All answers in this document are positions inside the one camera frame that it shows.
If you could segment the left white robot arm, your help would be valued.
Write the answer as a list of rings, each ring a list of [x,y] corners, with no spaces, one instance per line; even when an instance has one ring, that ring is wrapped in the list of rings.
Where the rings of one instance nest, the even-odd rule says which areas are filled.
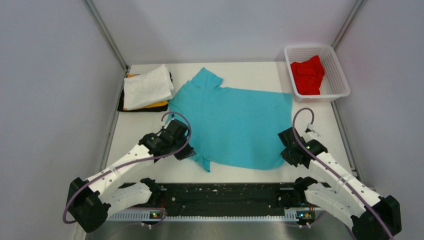
[[[192,128],[187,119],[171,119],[157,133],[143,136],[118,161],[86,179],[70,185],[65,214],[73,217],[86,233],[101,227],[108,217],[136,205],[154,207],[160,202],[161,187],[140,176],[158,160],[174,156],[183,160],[195,154],[190,146]]]

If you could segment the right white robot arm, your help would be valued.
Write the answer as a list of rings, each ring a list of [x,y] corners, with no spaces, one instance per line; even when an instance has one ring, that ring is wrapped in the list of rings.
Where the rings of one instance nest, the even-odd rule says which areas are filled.
[[[400,203],[391,195],[381,196],[344,169],[318,141],[317,133],[308,128],[299,136],[290,127],[278,137],[286,163],[324,181],[311,176],[297,178],[292,197],[297,205],[322,208],[345,224],[357,240],[389,240],[402,231]]]

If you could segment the turquoise t-shirt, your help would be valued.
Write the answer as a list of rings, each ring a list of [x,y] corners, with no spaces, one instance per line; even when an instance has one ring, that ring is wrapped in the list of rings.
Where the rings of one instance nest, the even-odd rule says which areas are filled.
[[[169,110],[192,129],[192,160],[205,171],[216,163],[273,170],[283,165],[279,133],[292,125],[290,93],[223,86],[223,78],[202,68],[169,101]]]

